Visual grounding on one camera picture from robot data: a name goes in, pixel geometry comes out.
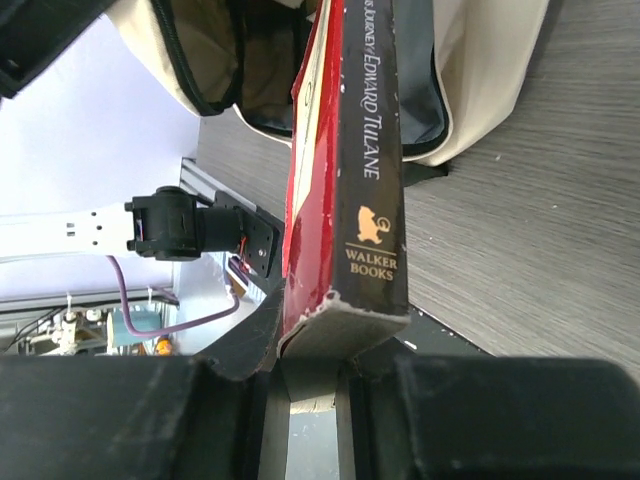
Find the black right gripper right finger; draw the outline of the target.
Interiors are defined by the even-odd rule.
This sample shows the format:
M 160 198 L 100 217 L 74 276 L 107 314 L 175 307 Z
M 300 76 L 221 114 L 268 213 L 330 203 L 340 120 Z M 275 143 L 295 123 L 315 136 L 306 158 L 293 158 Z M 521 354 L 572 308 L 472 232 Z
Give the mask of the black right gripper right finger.
M 359 355 L 337 389 L 344 479 L 635 479 L 639 388 L 598 359 Z

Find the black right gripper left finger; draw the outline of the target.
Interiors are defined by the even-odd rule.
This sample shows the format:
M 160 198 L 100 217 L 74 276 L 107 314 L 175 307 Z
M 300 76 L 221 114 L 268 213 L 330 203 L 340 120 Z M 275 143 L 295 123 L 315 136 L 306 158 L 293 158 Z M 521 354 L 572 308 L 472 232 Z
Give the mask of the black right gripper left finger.
M 283 291 L 193 356 L 6 356 L 5 479 L 281 479 Z

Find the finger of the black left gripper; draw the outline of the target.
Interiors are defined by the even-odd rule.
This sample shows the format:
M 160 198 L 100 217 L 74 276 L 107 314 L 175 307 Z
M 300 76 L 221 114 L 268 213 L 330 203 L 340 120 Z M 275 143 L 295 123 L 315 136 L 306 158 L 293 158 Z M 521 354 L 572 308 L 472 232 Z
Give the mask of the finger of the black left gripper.
M 1 96 L 39 76 L 114 0 L 2 0 Z

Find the red bordered book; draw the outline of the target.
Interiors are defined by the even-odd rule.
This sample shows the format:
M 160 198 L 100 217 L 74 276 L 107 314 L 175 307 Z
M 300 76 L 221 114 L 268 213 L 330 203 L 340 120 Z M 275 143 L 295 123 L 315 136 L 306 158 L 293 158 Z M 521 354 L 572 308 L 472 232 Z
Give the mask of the red bordered book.
M 321 2 L 292 96 L 278 350 L 348 359 L 410 321 L 391 3 Z

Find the cream canvas backpack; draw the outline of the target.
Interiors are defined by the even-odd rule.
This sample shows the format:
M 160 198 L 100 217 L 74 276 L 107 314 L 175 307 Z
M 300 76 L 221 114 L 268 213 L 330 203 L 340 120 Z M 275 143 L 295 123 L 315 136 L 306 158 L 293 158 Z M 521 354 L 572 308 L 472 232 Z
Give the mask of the cream canvas backpack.
M 125 45 L 186 109 L 289 143 L 314 1 L 117 1 Z M 514 110 L 545 1 L 396 1 L 403 158 L 444 167 Z

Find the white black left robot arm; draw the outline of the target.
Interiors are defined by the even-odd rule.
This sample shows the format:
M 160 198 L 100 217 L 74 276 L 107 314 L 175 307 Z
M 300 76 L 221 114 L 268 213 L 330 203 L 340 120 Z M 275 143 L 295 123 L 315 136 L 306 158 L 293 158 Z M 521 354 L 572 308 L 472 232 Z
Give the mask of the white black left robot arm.
M 242 80 L 237 1 L 4 1 L 1 97 L 12 99 L 100 16 L 136 60 L 190 113 L 230 107 Z M 5 215 L 1 259 L 75 254 L 189 261 L 240 243 L 241 221 L 177 186 L 84 211 Z

